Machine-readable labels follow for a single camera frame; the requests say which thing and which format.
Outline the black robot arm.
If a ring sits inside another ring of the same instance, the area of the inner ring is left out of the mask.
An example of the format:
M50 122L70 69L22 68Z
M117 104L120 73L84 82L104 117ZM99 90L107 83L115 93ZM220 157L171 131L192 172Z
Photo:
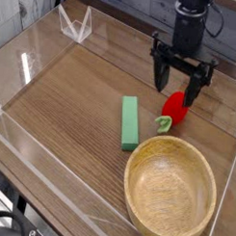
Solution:
M184 91L183 107L190 107L201 89L210 86L214 68L219 61L202 44L204 33L216 38L223 29L213 35L206 27L208 10L216 9L214 0L176 0L175 22L171 41L164 40L162 34L154 32L150 55L153 57L154 82L161 92L169 82L170 68L188 75L189 85Z

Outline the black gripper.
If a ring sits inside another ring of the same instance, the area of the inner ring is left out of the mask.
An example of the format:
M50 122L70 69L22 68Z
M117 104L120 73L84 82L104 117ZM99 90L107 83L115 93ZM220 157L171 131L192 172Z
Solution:
M150 55L153 58L154 81L158 92L169 82L170 68L188 75L190 83L184 91L184 107L190 107L203 86L209 86L214 67L219 63L201 45L205 32L207 6L191 8L175 5L175 24L171 40L154 32Z

